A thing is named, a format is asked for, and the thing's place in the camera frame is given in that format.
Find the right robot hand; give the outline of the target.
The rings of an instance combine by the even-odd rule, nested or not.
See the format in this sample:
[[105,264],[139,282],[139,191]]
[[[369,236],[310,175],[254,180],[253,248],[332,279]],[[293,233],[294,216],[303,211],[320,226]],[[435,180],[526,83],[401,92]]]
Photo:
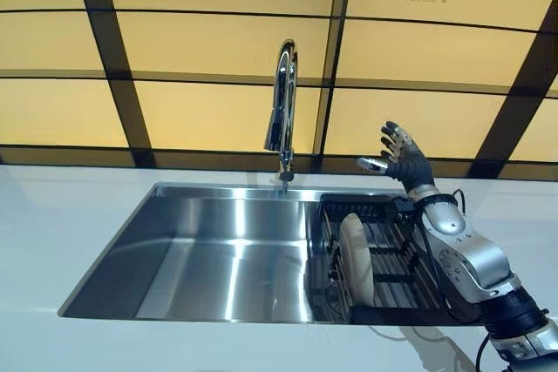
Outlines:
[[397,123],[386,121],[381,127],[385,150],[381,158],[360,157],[363,169],[398,180],[407,192],[420,186],[435,186],[432,168],[413,138]]

